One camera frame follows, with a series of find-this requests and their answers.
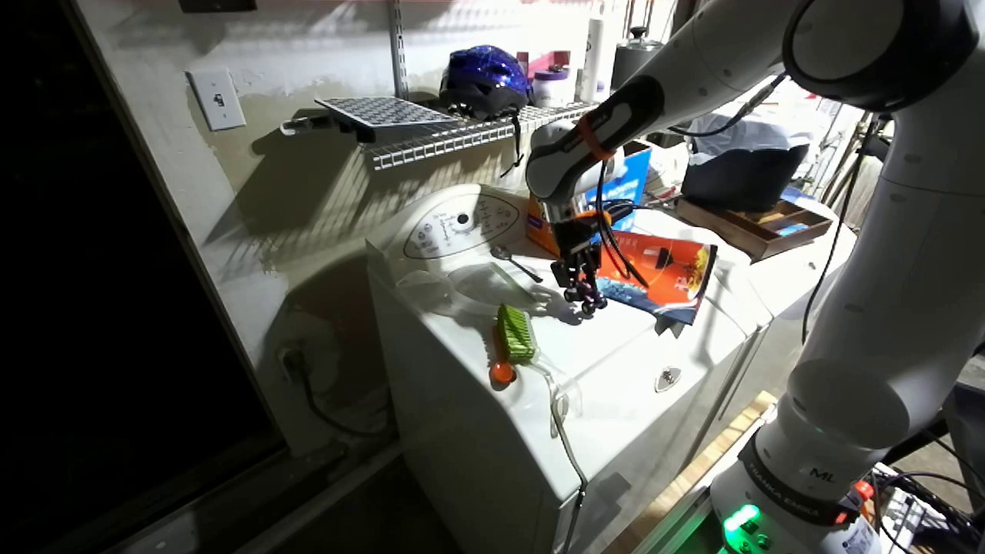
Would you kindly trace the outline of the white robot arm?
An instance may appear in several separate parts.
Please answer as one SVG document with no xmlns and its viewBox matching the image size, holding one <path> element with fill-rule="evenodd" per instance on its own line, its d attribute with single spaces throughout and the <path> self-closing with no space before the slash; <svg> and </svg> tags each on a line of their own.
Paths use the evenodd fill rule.
<svg viewBox="0 0 985 554">
<path fill-rule="evenodd" d="M 739 463 L 771 509 L 828 526 L 985 342 L 985 0 L 707 0 L 580 124 L 534 141 L 527 186 L 568 212 L 615 148 L 771 78 L 894 126 L 779 415 Z"/>
</svg>

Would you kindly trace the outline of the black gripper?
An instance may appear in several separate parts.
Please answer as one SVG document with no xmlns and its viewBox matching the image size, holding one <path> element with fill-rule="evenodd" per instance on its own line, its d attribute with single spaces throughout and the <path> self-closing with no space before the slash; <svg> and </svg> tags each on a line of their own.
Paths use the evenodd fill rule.
<svg viewBox="0 0 985 554">
<path fill-rule="evenodd" d="M 590 287 L 600 268 L 604 218 L 596 212 L 553 224 L 550 274 L 565 288 Z"/>
</svg>

